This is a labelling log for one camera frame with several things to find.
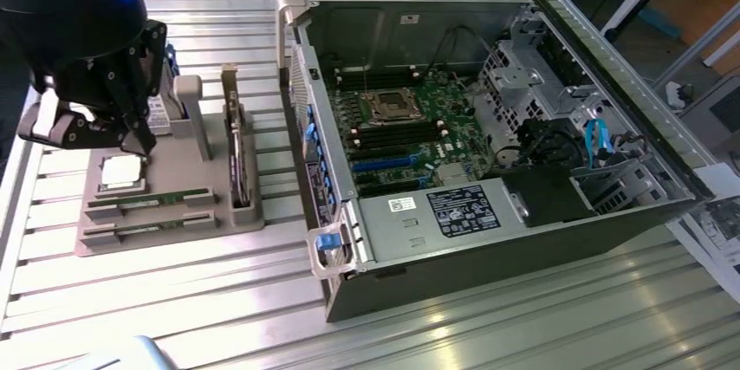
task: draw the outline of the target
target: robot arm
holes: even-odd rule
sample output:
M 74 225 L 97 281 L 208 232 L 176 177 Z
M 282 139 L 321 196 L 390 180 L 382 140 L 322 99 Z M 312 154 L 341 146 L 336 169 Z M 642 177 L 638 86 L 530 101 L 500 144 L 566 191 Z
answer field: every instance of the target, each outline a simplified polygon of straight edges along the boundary
M 25 57 L 41 94 L 21 117 L 21 138 L 148 154 L 148 98 L 158 93 L 165 37 L 144 0 L 0 0 L 0 40 Z M 69 103 L 86 106 L 94 120 Z

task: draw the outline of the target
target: slotted aluminum surface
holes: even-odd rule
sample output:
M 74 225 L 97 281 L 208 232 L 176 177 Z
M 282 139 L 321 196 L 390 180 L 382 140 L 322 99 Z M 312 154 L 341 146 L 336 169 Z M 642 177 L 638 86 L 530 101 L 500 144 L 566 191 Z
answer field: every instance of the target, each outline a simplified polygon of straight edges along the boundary
M 220 64 L 240 65 L 269 224 L 74 257 L 88 152 L 29 146 L 5 219 L 0 368 L 54 368 L 136 334 L 181 368 L 740 367 L 740 307 L 665 227 L 602 256 L 325 324 L 277 89 L 274 1 L 146 6 L 169 25 L 182 73 L 204 77 L 206 113 L 221 109 Z

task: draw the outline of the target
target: blue cable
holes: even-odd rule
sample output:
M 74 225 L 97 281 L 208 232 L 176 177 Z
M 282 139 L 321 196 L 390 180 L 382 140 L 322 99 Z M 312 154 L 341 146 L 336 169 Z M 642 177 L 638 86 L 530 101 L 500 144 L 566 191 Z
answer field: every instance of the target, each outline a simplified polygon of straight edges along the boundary
M 602 119 L 593 119 L 589 120 L 586 123 L 586 134 L 585 134 L 585 142 L 586 142 L 586 153 L 588 153 L 588 169 L 593 168 L 593 156 L 597 154 L 592 151 L 592 143 L 593 143 L 593 127 L 596 126 L 596 144 L 597 149 L 605 149 L 606 152 L 613 153 L 612 142 L 609 140 L 609 130 L 605 127 L 605 122 Z

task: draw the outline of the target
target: motherboard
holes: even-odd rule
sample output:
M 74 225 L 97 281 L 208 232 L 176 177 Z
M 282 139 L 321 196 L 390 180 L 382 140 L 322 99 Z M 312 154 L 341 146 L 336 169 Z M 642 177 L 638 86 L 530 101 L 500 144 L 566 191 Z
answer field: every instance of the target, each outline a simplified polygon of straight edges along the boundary
M 492 153 L 456 76 L 416 86 L 330 93 L 336 125 L 361 197 L 476 180 Z

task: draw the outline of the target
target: power supply label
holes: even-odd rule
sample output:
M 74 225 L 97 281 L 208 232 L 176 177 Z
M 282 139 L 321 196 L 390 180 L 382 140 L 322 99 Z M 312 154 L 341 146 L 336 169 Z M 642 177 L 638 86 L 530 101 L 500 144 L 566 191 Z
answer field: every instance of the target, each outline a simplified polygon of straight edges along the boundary
M 426 194 L 441 234 L 457 237 L 500 227 L 480 185 Z

